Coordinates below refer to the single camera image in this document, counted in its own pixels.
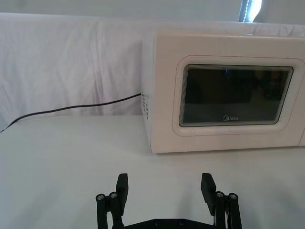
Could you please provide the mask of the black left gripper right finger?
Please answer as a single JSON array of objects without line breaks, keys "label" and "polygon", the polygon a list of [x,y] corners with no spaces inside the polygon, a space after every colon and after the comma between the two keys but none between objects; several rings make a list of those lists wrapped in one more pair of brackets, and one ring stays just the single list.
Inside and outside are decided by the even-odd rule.
[{"label": "black left gripper right finger", "polygon": [[214,218],[216,229],[241,229],[242,222],[239,209],[239,197],[235,193],[225,195],[216,190],[216,184],[211,174],[203,173],[201,192],[210,214]]}]

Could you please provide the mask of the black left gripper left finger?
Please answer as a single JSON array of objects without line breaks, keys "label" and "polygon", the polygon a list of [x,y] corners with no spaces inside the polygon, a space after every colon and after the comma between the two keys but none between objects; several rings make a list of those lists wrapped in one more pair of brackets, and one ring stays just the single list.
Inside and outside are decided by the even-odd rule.
[{"label": "black left gripper left finger", "polygon": [[97,228],[107,229],[107,213],[112,215],[113,229],[123,229],[122,216],[128,196],[128,175],[127,173],[119,174],[116,184],[116,190],[108,196],[98,194],[96,196],[97,205]]}]

